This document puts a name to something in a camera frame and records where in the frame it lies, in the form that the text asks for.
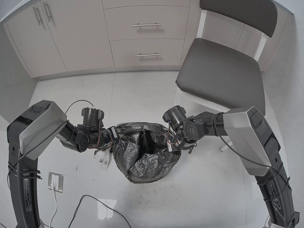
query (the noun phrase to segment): gray upholstered cushion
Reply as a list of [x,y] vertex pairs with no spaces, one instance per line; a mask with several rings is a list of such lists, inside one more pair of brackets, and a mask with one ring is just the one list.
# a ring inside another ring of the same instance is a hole
[[200,7],[250,25],[272,37],[277,7],[271,0],[200,0]]
[[255,106],[265,115],[259,64],[242,52],[196,38],[176,79],[187,93],[227,108]]

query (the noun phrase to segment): chair backrest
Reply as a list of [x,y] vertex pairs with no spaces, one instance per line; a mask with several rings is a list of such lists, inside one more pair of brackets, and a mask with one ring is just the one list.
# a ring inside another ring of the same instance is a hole
[[272,37],[278,12],[272,0],[200,0],[200,8],[233,18]]

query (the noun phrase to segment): gray chair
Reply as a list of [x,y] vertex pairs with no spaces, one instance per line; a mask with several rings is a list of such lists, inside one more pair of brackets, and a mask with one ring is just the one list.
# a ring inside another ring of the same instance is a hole
[[[278,13],[275,4],[271,0],[200,0],[199,5],[202,13],[197,38],[176,79],[175,105],[187,98],[223,112],[255,106],[265,115],[264,87],[257,61],[267,36],[272,37],[276,28]],[[207,10],[238,20],[263,33],[254,58],[202,39]]]

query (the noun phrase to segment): trash bin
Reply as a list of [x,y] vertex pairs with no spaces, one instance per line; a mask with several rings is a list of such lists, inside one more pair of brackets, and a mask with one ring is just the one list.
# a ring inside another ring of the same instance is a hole
[[167,150],[168,128],[154,123],[124,123],[117,126],[119,142],[112,147],[117,167],[132,183],[150,183],[164,178],[178,162],[181,151]]

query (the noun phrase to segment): outlet cover plate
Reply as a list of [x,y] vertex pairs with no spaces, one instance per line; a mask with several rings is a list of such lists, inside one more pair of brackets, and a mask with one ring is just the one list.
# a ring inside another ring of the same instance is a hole
[[58,176],[58,187],[55,187],[55,191],[63,192],[63,175],[53,173],[53,172],[49,172],[48,189],[52,190],[52,188],[51,188],[52,175]]

